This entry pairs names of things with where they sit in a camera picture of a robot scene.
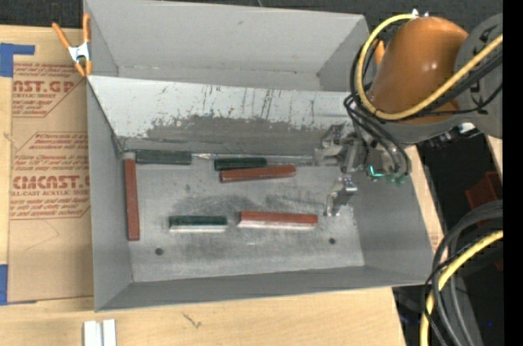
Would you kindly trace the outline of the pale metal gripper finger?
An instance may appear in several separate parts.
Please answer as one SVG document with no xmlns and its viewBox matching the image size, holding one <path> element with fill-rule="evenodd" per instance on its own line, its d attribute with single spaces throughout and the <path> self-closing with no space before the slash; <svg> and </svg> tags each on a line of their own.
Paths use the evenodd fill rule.
<svg viewBox="0 0 523 346">
<path fill-rule="evenodd" d="M 342 206 L 348 205 L 351 197 L 358 191 L 352 177 L 339 177 L 331 185 L 324 209 L 324 216 L 337 217 Z"/>
<path fill-rule="evenodd" d="M 342 154 L 346 151 L 344 137 L 346 136 L 345 124 L 334 124 L 320 138 L 320 143 L 314 148 L 313 160 L 315 165 L 339 165 Z"/>
</svg>

